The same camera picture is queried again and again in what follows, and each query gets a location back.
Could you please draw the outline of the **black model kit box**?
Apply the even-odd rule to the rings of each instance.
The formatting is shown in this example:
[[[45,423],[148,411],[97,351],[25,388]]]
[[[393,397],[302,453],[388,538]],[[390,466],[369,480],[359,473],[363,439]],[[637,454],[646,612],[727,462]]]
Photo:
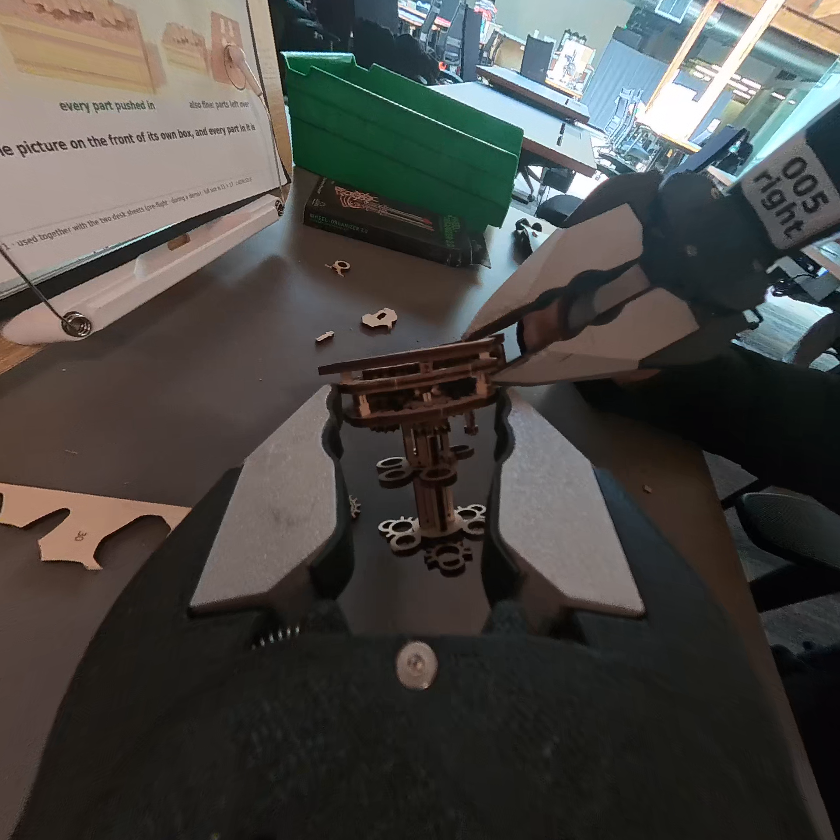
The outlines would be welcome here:
[[[461,217],[383,198],[320,177],[302,221],[322,231],[445,266],[491,267],[487,241]]]

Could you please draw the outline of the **printed instruction sheet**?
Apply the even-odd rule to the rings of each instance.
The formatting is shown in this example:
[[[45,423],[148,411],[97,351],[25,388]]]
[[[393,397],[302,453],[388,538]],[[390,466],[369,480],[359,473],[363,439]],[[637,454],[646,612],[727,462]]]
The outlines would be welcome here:
[[[268,2],[1,2],[2,295],[289,182]]]

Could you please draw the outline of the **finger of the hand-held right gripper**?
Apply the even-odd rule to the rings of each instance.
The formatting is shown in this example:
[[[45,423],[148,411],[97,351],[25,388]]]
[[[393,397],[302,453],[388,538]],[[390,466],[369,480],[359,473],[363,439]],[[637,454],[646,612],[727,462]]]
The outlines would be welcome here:
[[[556,229],[480,307],[464,340],[483,339],[545,308],[586,272],[631,264],[643,241],[643,224],[627,204]]]
[[[545,385],[639,371],[646,358],[699,329],[694,312],[640,266],[586,271],[519,318],[520,356],[502,385]]]

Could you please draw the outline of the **white sheet stand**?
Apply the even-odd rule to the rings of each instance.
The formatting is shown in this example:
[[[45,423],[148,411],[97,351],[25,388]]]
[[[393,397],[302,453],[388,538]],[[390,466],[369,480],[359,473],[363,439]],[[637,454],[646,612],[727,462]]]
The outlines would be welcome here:
[[[57,315],[45,303],[19,313],[2,337],[23,346],[83,340],[274,224],[284,208],[279,197],[262,196],[59,294],[51,300]]]

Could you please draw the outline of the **dark background table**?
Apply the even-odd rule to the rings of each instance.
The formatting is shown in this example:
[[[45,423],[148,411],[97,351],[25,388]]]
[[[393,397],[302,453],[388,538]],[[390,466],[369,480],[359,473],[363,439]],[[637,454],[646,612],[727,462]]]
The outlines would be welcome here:
[[[520,128],[523,151],[535,154],[552,165],[565,166],[586,176],[595,175],[596,160],[591,135],[575,123],[541,111],[481,82],[436,85],[432,89]]]

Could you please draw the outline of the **jagged plywood offcut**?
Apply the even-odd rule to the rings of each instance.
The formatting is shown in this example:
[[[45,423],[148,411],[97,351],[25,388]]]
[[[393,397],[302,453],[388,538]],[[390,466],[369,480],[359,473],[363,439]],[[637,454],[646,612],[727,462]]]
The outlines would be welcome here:
[[[147,517],[162,519],[174,530],[191,511],[161,503],[93,496],[68,490],[1,484],[1,522],[24,528],[54,512],[65,510],[67,517],[38,540],[44,562],[71,562],[89,571],[102,567],[96,552],[102,540]]]

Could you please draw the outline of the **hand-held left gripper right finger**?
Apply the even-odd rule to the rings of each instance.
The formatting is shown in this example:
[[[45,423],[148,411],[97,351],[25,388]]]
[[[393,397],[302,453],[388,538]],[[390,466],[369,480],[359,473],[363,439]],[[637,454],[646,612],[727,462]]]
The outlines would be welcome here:
[[[514,390],[497,405],[481,575],[526,617],[645,608],[590,460]]]

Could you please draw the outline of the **wooden mechanical model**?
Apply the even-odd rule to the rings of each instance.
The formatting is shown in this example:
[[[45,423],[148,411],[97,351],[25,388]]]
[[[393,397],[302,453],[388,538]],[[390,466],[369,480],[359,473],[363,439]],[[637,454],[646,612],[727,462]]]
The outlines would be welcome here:
[[[474,558],[470,543],[485,535],[487,507],[455,502],[459,465],[475,448],[453,443],[452,425],[459,420],[466,436],[478,435],[476,412],[498,401],[495,377],[507,363],[505,336],[495,333],[318,368],[339,377],[344,422],[402,438],[400,455],[375,464],[382,488],[413,492],[411,515],[377,527],[394,555],[420,553],[428,570],[446,577],[466,572]]]

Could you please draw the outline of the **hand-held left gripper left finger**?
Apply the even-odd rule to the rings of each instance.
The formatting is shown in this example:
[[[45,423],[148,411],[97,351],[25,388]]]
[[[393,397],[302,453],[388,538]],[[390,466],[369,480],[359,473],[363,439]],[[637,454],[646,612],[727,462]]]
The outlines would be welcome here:
[[[316,391],[244,461],[190,603],[303,616],[354,572],[340,394]]]

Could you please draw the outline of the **green plastic bin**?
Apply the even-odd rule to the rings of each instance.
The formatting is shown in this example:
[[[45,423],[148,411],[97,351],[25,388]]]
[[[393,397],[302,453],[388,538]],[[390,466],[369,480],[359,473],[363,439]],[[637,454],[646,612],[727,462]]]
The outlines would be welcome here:
[[[480,232],[503,225],[519,127],[351,54],[281,57],[296,167]]]

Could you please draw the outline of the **black office chair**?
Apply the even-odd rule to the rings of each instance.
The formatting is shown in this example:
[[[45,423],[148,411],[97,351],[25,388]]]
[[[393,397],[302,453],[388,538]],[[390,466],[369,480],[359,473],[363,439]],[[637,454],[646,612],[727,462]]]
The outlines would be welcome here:
[[[750,585],[759,613],[839,593],[839,517],[819,502],[772,492],[760,481],[721,501],[734,509],[749,540],[784,566]]]

